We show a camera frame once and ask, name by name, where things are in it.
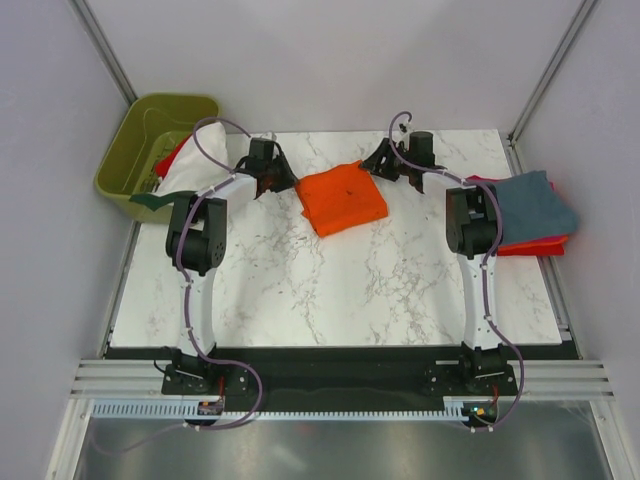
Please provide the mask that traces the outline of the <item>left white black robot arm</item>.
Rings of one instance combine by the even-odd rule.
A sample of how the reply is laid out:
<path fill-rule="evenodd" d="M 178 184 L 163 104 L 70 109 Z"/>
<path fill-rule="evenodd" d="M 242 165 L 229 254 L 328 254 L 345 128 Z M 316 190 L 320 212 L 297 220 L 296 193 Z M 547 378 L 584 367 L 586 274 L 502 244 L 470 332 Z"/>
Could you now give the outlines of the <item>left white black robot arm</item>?
<path fill-rule="evenodd" d="M 228 218 L 267 192 L 280 193 L 296 186 L 280 144 L 253 138 L 223 181 L 202 191 L 180 192 L 172 209 L 165 251 L 183 277 L 184 327 L 178 350 L 198 358 L 186 370 L 185 382 L 198 393 L 208 393 L 219 382 L 219 369 L 209 356 L 216 347 L 213 321 L 213 284 L 227 250 Z"/>

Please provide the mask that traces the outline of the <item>left aluminium frame post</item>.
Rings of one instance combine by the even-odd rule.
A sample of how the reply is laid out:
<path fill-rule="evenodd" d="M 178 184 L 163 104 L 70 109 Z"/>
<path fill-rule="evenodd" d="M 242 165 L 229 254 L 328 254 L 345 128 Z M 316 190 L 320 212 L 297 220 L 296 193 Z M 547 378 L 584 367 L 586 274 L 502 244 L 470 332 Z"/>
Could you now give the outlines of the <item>left aluminium frame post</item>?
<path fill-rule="evenodd" d="M 89 36 L 117 89 L 127 104 L 132 105 L 138 96 L 89 2 L 86 0 L 70 0 L 69 5 Z"/>

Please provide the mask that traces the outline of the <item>white red green t shirt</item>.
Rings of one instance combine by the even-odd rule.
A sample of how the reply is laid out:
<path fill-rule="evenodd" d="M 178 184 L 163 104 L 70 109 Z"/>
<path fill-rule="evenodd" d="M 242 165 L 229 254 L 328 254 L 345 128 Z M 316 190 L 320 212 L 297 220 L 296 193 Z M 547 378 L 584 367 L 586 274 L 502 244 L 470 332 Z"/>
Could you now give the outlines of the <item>white red green t shirt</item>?
<path fill-rule="evenodd" d="M 220 122 L 188 135 L 155 167 L 158 186 L 151 192 L 134 194 L 129 202 L 156 211 L 171 204 L 182 193 L 202 193 L 228 174 L 227 134 Z"/>

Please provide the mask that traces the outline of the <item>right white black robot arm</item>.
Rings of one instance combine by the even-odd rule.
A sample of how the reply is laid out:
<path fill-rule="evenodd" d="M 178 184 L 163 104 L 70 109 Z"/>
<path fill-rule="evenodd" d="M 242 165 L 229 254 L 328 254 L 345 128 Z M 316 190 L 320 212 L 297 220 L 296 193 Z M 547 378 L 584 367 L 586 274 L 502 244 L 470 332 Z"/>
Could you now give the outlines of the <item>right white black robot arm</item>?
<path fill-rule="evenodd" d="M 368 173 L 389 181 L 405 176 L 418 192 L 428 177 L 442 181 L 445 191 L 445 236 L 462 274 L 465 327 L 458 381 L 477 394 L 494 376 L 506 371 L 502 339 L 496 333 L 495 267 L 502 240 L 502 218 L 495 190 L 478 180 L 462 178 L 436 163 L 434 136 L 406 133 L 398 142 L 387 136 L 361 164 Z"/>

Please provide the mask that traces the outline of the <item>folded red-orange t shirt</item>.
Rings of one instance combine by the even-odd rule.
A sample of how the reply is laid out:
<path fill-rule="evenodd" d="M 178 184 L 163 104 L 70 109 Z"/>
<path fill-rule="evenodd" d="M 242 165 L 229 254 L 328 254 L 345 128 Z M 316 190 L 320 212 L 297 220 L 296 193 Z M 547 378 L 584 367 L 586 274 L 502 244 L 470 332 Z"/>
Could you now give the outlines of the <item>folded red-orange t shirt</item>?
<path fill-rule="evenodd" d="M 501 245 L 498 247 L 498 256 L 534 256 L 534 257 L 553 257 L 563 256 L 565 253 L 565 244 L 568 242 L 569 236 L 553 236 L 541 238 L 538 240 L 523 242 L 511 245 Z"/>

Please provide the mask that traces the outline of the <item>right aluminium frame post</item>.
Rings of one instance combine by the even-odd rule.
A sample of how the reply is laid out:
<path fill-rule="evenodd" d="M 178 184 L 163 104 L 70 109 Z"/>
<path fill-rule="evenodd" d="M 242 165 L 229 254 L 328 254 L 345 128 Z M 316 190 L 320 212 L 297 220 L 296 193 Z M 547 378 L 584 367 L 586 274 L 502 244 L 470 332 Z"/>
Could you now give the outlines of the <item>right aluminium frame post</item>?
<path fill-rule="evenodd" d="M 513 128 L 506 136 L 510 146 L 515 146 L 524 133 L 524 130 L 543 101 L 547 91 L 551 87 L 565 60 L 568 58 L 572 48 L 577 43 L 582 30 L 585 28 L 587 22 L 599 4 L 599 0 L 582 0 L 579 2 L 578 8 L 564 30 L 564 33 L 547 62 L 542 75 L 534 87 L 534 90 L 529 96 L 523 110 L 519 114 Z"/>

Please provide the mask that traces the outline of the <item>olive green plastic bin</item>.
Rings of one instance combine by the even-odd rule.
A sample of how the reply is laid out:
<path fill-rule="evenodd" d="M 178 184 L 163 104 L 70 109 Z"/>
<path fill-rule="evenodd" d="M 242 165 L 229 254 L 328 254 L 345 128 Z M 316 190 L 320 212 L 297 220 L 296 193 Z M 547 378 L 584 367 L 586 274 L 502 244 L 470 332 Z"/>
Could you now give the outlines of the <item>olive green plastic bin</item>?
<path fill-rule="evenodd" d="M 130 197 L 159 185 L 156 165 L 191 134 L 197 121 L 219 113 L 206 95 L 154 93 L 128 110 L 95 175 L 97 191 L 139 223 L 166 224 L 171 207 L 152 211 Z"/>

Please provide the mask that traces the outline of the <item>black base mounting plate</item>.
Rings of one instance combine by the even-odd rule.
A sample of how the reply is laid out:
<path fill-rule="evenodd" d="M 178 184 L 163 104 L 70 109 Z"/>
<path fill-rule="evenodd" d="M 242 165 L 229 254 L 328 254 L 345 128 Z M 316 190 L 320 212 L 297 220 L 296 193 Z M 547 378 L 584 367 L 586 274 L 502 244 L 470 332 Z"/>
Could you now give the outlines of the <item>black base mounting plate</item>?
<path fill-rule="evenodd" d="M 175 351 L 165 367 L 165 395 L 221 395 L 248 411 L 408 410 L 441 407 L 447 397 L 507 398 L 516 375 L 468 379 L 461 347 L 217 348 L 211 363 Z"/>

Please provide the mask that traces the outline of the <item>aluminium extrusion rail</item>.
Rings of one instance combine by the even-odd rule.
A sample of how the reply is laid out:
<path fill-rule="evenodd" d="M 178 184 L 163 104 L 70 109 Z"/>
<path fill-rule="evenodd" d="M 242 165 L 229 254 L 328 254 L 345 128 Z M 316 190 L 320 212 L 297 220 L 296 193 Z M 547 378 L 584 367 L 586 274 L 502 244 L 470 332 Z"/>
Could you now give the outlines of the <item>aluminium extrusion rail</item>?
<path fill-rule="evenodd" d="M 72 398 L 158 398 L 164 375 L 151 360 L 82 360 L 71 387 Z"/>

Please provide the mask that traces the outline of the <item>aluminium frame post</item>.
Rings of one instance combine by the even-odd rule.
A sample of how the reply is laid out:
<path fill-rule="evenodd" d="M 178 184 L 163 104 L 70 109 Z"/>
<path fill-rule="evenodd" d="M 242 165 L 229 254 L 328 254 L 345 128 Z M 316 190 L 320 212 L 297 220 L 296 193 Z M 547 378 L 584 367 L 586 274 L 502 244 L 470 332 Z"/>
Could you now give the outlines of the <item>aluminium frame post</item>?
<path fill-rule="evenodd" d="M 519 114 L 513 128 L 506 136 L 510 146 L 515 146 L 524 133 L 524 130 L 543 101 L 547 91 L 551 87 L 565 60 L 568 58 L 572 48 L 577 43 L 582 30 L 585 28 L 587 22 L 599 4 L 599 0 L 582 0 L 579 2 L 578 8 L 564 30 L 564 33 L 547 62 L 542 75 L 534 87 L 534 90 L 529 96 L 523 110 Z"/>
<path fill-rule="evenodd" d="M 138 96 L 89 2 L 86 0 L 70 0 L 69 5 L 89 36 L 117 89 L 127 104 L 132 105 Z"/>

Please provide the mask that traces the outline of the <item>orange t shirt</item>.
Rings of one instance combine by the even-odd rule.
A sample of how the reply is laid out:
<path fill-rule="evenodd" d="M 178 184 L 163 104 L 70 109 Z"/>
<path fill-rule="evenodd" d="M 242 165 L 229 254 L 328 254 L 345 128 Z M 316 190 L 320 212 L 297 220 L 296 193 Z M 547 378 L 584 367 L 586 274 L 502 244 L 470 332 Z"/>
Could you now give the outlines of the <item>orange t shirt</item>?
<path fill-rule="evenodd" d="M 295 187 L 302 215 L 320 238 L 386 218 L 388 206 L 362 162 L 302 178 Z"/>

